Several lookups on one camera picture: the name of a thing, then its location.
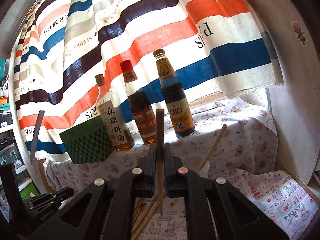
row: teal box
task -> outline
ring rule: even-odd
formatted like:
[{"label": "teal box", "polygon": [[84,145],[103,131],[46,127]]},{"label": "teal box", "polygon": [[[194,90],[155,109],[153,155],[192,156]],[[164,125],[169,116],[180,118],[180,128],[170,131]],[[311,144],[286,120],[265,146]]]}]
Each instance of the teal box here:
[{"label": "teal box", "polygon": [[5,68],[5,59],[0,58],[0,84],[2,83]]}]

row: red bottle cap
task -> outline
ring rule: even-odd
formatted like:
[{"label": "red bottle cap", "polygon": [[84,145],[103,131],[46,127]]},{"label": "red bottle cap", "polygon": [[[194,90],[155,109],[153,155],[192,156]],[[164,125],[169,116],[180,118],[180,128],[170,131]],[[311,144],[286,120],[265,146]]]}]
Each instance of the red bottle cap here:
[{"label": "red bottle cap", "polygon": [[121,67],[122,73],[126,73],[133,70],[133,66],[130,60],[125,60],[121,62],[120,67]]}]

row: bottle cap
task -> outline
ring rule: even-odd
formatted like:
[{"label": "bottle cap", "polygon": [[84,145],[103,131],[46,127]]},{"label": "bottle cap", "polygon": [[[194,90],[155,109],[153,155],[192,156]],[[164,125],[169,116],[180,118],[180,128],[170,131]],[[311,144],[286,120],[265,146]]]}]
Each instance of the bottle cap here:
[{"label": "bottle cap", "polygon": [[159,55],[159,54],[161,54],[161,53],[164,53],[164,49],[157,49],[157,50],[153,53],[153,56],[155,57],[155,56],[157,56],[157,55]]},{"label": "bottle cap", "polygon": [[106,81],[104,80],[103,74],[96,75],[96,83],[98,87],[104,85]]},{"label": "bottle cap", "polygon": [[133,70],[132,63],[130,60],[125,60],[121,62],[120,67],[121,67],[122,73],[126,73]]}]

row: dark liquid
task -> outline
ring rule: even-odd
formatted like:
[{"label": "dark liquid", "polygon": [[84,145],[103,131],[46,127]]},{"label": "dark liquid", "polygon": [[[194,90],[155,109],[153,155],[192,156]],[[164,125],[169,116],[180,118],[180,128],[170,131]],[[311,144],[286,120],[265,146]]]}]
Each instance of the dark liquid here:
[{"label": "dark liquid", "polygon": [[128,101],[132,113],[143,112],[151,105],[145,91],[137,91],[128,96]]},{"label": "dark liquid", "polygon": [[[150,100],[145,93],[145,91],[137,91],[134,94],[128,96],[128,101],[130,105],[130,109],[132,113],[144,112],[147,109],[151,108]],[[146,145],[156,142],[156,134],[154,136],[143,138],[143,142]]]},{"label": "dark liquid", "polygon": [[[179,101],[186,97],[186,94],[184,93],[182,84],[180,82],[164,87],[161,89],[161,91],[166,104]],[[196,131],[196,128],[195,126],[193,126],[189,130],[182,131],[182,132],[175,131],[175,133],[177,137],[185,137],[190,134],[193,134],[195,131]]]}]

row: soy sauce bottle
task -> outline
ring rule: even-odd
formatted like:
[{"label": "soy sauce bottle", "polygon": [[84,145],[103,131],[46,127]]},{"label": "soy sauce bottle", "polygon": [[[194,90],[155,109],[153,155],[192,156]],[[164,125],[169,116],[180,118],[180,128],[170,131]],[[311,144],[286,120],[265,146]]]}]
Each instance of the soy sauce bottle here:
[{"label": "soy sauce bottle", "polygon": [[185,137],[191,135],[196,129],[182,84],[163,49],[156,50],[153,56],[156,58],[162,95],[176,136]]},{"label": "soy sauce bottle", "polygon": [[133,118],[144,144],[156,142],[156,117],[147,94],[142,90],[130,60],[120,63]]}]

